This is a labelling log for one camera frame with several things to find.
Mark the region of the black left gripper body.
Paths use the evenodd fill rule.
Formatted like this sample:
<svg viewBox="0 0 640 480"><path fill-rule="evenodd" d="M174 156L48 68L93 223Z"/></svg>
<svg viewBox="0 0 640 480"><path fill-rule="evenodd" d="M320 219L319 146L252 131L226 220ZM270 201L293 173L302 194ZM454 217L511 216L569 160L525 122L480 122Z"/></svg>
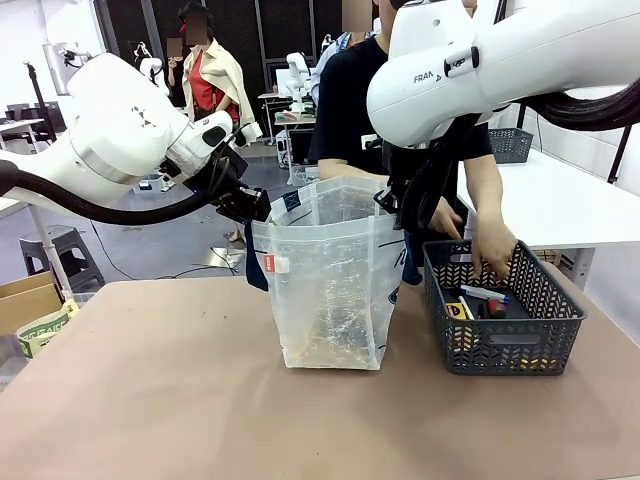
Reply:
<svg viewBox="0 0 640 480"><path fill-rule="evenodd" d="M239 187L215 201L216 211L235 222L265 222L271 212L268 191Z"/></svg>

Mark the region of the person's right hand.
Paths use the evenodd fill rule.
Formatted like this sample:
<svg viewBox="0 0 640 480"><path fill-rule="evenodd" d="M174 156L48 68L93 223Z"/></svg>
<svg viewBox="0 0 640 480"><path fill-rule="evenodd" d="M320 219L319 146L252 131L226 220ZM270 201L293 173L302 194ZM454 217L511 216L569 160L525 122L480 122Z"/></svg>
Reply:
<svg viewBox="0 0 640 480"><path fill-rule="evenodd" d="M447 235L450 239L461 240L459 227L462 224L462 218L453 210L449 202L441 197L429 222L429 228Z"/></svg>

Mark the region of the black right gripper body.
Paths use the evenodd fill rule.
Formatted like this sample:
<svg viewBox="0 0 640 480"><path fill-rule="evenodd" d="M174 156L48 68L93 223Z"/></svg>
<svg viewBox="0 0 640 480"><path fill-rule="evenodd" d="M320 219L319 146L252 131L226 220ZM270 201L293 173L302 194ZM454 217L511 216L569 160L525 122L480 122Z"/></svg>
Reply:
<svg viewBox="0 0 640 480"><path fill-rule="evenodd" d="M434 160L424 163L408 183L399 213L402 229L425 231L436 211L450 172L450 164Z"/></svg>

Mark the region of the person's left hand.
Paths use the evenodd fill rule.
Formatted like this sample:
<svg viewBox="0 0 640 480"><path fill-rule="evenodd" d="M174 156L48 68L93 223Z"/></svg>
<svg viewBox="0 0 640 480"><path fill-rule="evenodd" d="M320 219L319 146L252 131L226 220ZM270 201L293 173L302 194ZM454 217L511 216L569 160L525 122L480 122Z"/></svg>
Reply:
<svg viewBox="0 0 640 480"><path fill-rule="evenodd" d="M506 280L516 244L499 211L478 211L472 238L472 278L479 280L487 265L500 280Z"/></svg>

